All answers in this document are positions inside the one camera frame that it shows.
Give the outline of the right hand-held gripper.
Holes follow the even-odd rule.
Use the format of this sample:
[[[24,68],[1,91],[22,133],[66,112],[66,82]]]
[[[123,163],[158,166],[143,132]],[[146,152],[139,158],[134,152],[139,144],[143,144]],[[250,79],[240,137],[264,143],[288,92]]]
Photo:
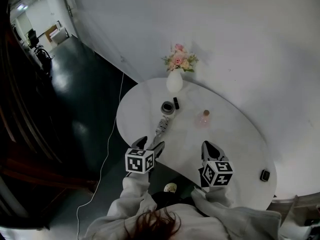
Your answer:
[[[201,187],[226,187],[234,174],[234,165],[217,145],[204,141],[201,145]]]

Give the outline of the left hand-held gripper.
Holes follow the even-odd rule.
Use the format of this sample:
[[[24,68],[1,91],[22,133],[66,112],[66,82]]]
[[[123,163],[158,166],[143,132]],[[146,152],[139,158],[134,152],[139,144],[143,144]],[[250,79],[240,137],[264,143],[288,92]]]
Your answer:
[[[154,169],[156,159],[160,157],[165,149],[165,142],[159,142],[152,150],[144,150],[147,140],[147,136],[137,139],[125,153],[126,177],[131,174],[144,175]]]

